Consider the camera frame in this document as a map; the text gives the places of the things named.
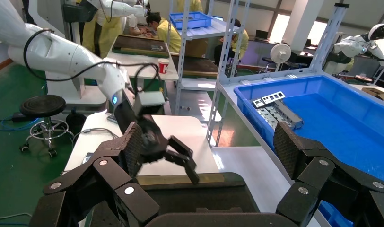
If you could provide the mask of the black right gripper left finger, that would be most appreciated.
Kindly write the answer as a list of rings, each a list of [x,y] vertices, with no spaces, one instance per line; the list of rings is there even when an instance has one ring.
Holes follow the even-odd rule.
[[[133,122],[123,136],[101,143],[87,162],[48,183],[29,226],[77,227],[103,201],[124,227],[146,226],[158,216],[159,205],[129,170],[140,142],[141,128]]]

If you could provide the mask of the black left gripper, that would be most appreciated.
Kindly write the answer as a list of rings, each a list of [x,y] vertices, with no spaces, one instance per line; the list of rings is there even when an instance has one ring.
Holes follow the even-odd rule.
[[[138,92],[133,94],[129,90],[119,90],[112,96],[114,116],[122,133],[133,122],[141,128],[141,155],[145,162],[162,159],[175,163],[185,169],[192,184],[200,181],[195,171],[196,163],[193,160],[193,151],[177,137],[166,139],[160,127],[153,120],[152,115],[160,112],[165,104],[161,91]]]

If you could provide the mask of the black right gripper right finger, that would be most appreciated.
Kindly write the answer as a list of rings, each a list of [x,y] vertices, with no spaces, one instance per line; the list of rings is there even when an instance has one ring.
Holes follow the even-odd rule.
[[[275,153],[293,184],[276,213],[297,227],[309,224],[322,201],[356,227],[384,227],[384,181],[338,160],[321,142],[279,122]]]

